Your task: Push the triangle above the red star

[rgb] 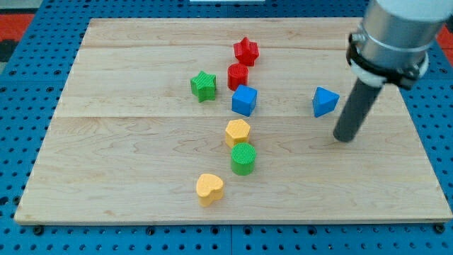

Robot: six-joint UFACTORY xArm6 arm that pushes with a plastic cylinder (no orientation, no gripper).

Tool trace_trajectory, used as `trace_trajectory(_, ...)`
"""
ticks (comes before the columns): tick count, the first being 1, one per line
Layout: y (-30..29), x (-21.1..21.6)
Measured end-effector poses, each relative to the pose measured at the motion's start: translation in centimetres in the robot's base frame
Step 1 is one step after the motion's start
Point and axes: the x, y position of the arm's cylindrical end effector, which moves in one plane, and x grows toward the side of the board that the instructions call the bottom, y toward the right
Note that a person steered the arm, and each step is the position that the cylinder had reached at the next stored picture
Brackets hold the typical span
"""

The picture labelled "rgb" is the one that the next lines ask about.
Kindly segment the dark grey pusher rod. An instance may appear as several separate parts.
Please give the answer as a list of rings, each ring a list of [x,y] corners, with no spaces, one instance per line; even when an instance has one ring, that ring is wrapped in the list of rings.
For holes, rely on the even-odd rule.
[[[356,80],[333,130],[338,141],[351,142],[355,138],[381,90],[381,86],[374,87]]]

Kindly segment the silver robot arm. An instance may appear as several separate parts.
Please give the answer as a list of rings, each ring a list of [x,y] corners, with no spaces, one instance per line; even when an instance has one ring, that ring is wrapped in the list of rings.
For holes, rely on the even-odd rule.
[[[348,37],[357,80],[333,130],[352,141],[385,84],[409,90],[428,70],[428,49],[452,18],[452,0],[373,0]]]

